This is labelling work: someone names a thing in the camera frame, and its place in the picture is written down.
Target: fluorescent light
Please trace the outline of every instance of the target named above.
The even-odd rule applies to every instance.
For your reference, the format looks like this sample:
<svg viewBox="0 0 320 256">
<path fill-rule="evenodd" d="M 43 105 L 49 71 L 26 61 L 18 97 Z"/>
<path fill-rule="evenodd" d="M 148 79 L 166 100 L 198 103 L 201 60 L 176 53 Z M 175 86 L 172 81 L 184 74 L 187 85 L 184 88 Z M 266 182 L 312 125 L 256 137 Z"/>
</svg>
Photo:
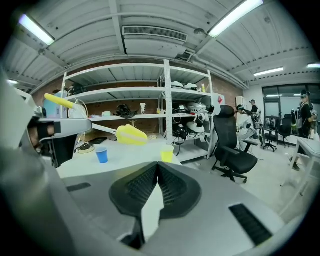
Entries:
<svg viewBox="0 0 320 256">
<path fill-rule="evenodd" d="M 267 98 L 274 98 L 274 97 L 279 97 L 282 96 L 282 94 L 278 95 L 278 94 L 272 94 L 272 95 L 267 95 Z"/>
<path fill-rule="evenodd" d="M 255 77 L 258 76 L 262 76 L 262 75 L 266 75 L 266 74 L 270 74 L 270 73 L 274 73 L 274 72 L 279 72 L 279 71 L 284 71 L 285 69 L 283 67 L 279 67 L 279 68 L 275 68 L 275 69 L 271 69 L 271 70 L 267 70 L 267 71 L 263 71 L 263 72 L 259 72 L 259 73 L 255 73 L 253 74 Z"/>
<path fill-rule="evenodd" d="M 225 31 L 228 27 L 230 27 L 237 20 L 250 13 L 255 8 L 262 5 L 263 0 L 247 0 L 239 7 L 237 7 L 234 11 L 232 11 L 227 17 L 221 20 L 218 25 L 216 25 L 213 29 L 209 31 L 209 36 L 216 38 L 223 31 Z"/>
<path fill-rule="evenodd" d="M 18 83 L 17 81 L 15 81 L 15 80 L 10 80 L 10 79 L 8 79 L 7 82 L 8 82 L 9 84 L 11 84 L 11 85 L 16 85 L 16 84 Z"/>
<path fill-rule="evenodd" d="M 309 68 L 309 69 L 312 69 L 312 68 L 320 69 L 320 63 L 309 64 L 309 65 L 307 66 L 307 68 Z"/>
<path fill-rule="evenodd" d="M 19 23 L 48 46 L 54 42 L 54 39 L 36 23 L 34 23 L 27 15 L 23 14 L 19 20 Z"/>
</svg>

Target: office chair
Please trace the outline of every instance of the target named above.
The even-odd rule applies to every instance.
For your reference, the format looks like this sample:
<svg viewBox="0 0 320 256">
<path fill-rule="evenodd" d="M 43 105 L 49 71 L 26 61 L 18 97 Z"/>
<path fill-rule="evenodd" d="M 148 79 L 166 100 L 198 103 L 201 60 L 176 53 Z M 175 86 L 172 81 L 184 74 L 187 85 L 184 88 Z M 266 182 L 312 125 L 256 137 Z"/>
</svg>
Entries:
<svg viewBox="0 0 320 256">
<path fill-rule="evenodd" d="M 269 130 L 269 133 L 267 133 L 265 135 L 265 139 L 267 142 L 264 146 L 263 149 L 268 149 L 268 148 L 272 148 L 273 153 L 277 150 L 277 147 L 275 145 L 272 145 L 272 142 L 278 142 L 279 140 L 279 127 L 280 127 L 280 118 L 277 118 L 275 121 L 275 126 L 274 126 L 274 130 Z"/>
<path fill-rule="evenodd" d="M 283 137 L 283 140 L 278 140 L 277 145 L 279 142 L 282 142 L 284 144 L 284 148 L 286 148 L 285 139 L 291 135 L 291 127 L 292 127 L 292 115 L 291 114 L 285 114 L 284 119 L 282 119 L 282 125 L 279 129 L 279 134 Z"/>
<path fill-rule="evenodd" d="M 236 118 L 235 110 L 228 105 L 221 106 L 219 115 L 213 117 L 214 128 L 218 135 L 218 142 L 214 155 L 216 162 L 212 170 L 219 170 L 224 173 L 222 177 L 228 177 L 235 182 L 234 177 L 243 178 L 243 183 L 247 183 L 248 177 L 242 175 L 246 174 L 255 167 L 258 159 L 252 154 L 248 153 L 251 145 L 257 146 L 258 143 L 245 140 L 247 143 L 245 151 L 236 149 L 237 147 L 237 132 L 236 132 Z M 221 166 L 226 166 L 226 169 L 216 167 L 217 162 L 220 161 Z"/>
</svg>

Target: yellow plastic cup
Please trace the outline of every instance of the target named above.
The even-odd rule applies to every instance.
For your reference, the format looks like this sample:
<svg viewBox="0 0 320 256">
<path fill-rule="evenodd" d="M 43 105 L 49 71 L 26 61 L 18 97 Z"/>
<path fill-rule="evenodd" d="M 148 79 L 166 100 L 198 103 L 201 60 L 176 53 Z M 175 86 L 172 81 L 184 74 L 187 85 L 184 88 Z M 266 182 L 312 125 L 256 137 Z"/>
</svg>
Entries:
<svg viewBox="0 0 320 256">
<path fill-rule="evenodd" d="M 171 163 L 172 162 L 172 157 L 174 155 L 174 146 L 170 145 L 165 145 L 161 149 L 161 160 L 163 162 Z"/>
</svg>

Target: shelving unit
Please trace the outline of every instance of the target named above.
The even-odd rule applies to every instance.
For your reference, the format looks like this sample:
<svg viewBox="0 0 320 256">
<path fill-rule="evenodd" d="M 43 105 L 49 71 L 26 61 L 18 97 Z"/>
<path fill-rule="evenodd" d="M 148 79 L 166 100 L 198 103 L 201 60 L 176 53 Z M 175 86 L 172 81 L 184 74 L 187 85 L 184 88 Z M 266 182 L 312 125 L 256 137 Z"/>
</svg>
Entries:
<svg viewBox="0 0 320 256">
<path fill-rule="evenodd" d="M 201 80 L 208 79 L 207 92 L 199 92 L 192 90 L 171 88 L 171 81 L 178 81 L 183 84 L 197 84 Z M 185 101 L 185 102 L 204 102 L 206 105 L 214 105 L 217 97 L 222 97 L 213 93 L 213 85 L 211 80 L 210 71 L 207 73 L 201 73 L 198 71 L 185 69 L 181 67 L 170 66 L 170 62 L 165 59 L 163 64 L 152 63 L 123 63 L 115 65 L 107 65 L 94 67 L 78 73 L 64 74 L 61 91 L 63 92 L 66 86 L 66 80 L 70 80 L 74 83 L 81 84 L 85 87 L 105 85 L 121 82 L 156 82 L 157 87 L 121 87 L 121 88 L 109 88 L 89 91 L 73 96 L 66 97 L 65 99 L 71 102 L 75 102 L 77 99 L 83 101 L 85 104 L 111 102 L 119 100 L 157 100 L 158 108 L 164 109 L 165 100 L 165 114 L 137 114 L 134 119 L 156 119 L 159 122 L 159 132 L 161 136 L 165 135 L 167 144 L 171 145 L 175 137 L 173 136 L 173 117 L 180 118 L 194 118 L 192 114 L 173 114 L 172 102 L 173 101 Z M 164 131 L 164 118 L 166 121 L 166 131 Z M 92 122 L 100 121 L 112 121 L 112 120 L 124 120 L 120 116 L 103 116 L 90 118 Z M 178 159 L 181 162 L 207 156 L 213 149 L 212 137 L 213 137 L 213 119 L 211 118 L 208 124 L 205 126 L 205 133 L 208 136 L 208 141 L 205 143 L 200 141 L 197 137 L 188 137 L 188 143 L 180 146 L 180 153 Z"/>
</svg>

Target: floor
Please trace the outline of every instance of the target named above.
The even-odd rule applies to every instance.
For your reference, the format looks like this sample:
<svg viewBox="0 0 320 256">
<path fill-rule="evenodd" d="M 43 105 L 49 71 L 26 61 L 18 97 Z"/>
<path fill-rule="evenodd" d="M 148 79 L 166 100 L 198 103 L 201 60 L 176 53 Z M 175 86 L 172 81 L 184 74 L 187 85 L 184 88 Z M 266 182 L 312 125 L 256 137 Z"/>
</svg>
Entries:
<svg viewBox="0 0 320 256">
<path fill-rule="evenodd" d="M 243 184 L 243 179 L 241 178 L 235 178 L 236 183 L 259 198 L 275 212 L 280 213 L 295 190 L 289 184 L 283 187 L 280 184 L 286 179 L 287 172 L 291 172 L 291 179 L 297 182 L 304 171 L 303 166 L 299 162 L 300 171 L 290 170 L 288 156 L 292 156 L 294 150 L 294 146 L 286 146 L 285 148 L 284 145 L 280 144 L 277 146 L 275 153 L 273 153 L 272 150 L 262 150 L 260 145 L 251 146 L 250 151 L 259 159 L 258 163 L 250 172 L 245 174 L 248 177 L 246 184 Z M 210 172 L 212 175 L 220 176 L 223 174 L 222 172 L 211 170 L 215 162 L 216 159 L 213 156 L 210 159 L 203 157 L 183 162 L 182 164 L 201 172 Z M 304 195 L 299 195 L 295 202 L 281 216 L 286 223 L 307 211 L 314 195 L 318 192 L 319 185 L 318 179 L 309 179 L 309 186 Z"/>
</svg>

